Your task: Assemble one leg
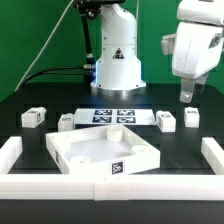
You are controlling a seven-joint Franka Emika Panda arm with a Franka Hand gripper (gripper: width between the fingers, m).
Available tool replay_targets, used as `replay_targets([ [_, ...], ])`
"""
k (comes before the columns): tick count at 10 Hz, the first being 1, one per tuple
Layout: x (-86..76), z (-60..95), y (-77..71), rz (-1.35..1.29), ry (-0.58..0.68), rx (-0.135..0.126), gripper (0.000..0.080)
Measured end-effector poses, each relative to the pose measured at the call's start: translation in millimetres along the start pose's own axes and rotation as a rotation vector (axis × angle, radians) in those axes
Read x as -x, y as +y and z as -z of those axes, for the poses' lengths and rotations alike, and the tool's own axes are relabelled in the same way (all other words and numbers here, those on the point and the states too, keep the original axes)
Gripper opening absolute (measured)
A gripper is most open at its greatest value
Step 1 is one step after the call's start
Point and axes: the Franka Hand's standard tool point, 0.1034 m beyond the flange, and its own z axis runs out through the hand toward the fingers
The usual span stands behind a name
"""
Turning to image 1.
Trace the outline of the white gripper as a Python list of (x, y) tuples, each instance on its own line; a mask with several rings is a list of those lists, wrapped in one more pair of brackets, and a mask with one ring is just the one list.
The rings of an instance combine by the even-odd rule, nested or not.
[(221, 27), (179, 23), (172, 57), (172, 72), (182, 77), (181, 102), (190, 103), (194, 89), (196, 94), (203, 93), (208, 78), (207, 72), (218, 65), (223, 44)]

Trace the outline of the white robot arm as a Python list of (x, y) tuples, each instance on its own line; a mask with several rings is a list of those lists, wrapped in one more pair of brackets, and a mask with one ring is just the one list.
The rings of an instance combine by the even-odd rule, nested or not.
[[(137, 58), (137, 18), (120, 7), (125, 0), (74, 0), (89, 42), (87, 21), (101, 17), (102, 53), (93, 59), (86, 47), (87, 63), (93, 67), (91, 90), (126, 97), (142, 91), (141, 62)], [(180, 100), (189, 103), (203, 92), (208, 73), (215, 68), (224, 48), (224, 0), (182, 0), (180, 23), (174, 34), (161, 40), (165, 55), (172, 56), (172, 73), (181, 79)]]

